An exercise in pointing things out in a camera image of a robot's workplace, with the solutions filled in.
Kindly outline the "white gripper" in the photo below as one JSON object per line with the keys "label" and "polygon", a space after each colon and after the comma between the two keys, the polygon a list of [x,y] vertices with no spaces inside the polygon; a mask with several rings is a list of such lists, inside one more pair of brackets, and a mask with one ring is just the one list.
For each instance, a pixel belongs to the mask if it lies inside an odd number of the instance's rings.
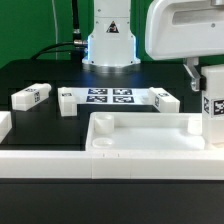
{"label": "white gripper", "polygon": [[204,91],[198,57],[224,53],[224,1],[154,0],[147,12],[145,50],[154,60],[185,58],[192,90]]}

